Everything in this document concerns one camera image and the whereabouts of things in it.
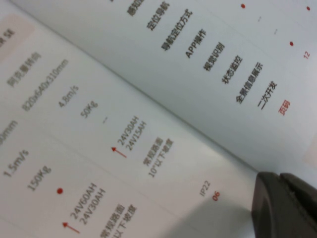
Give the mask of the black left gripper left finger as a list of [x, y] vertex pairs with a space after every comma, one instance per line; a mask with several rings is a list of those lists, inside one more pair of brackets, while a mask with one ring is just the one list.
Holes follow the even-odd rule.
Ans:
[[251, 215], [257, 238], [297, 237], [297, 212], [289, 187], [277, 174], [257, 174]]

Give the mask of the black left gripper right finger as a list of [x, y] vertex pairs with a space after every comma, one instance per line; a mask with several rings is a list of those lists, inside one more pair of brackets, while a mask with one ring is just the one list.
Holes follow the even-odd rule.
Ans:
[[297, 223], [299, 238], [317, 237], [317, 189], [301, 178], [291, 174], [282, 173], [281, 180], [287, 186], [289, 196], [294, 203], [302, 225]]

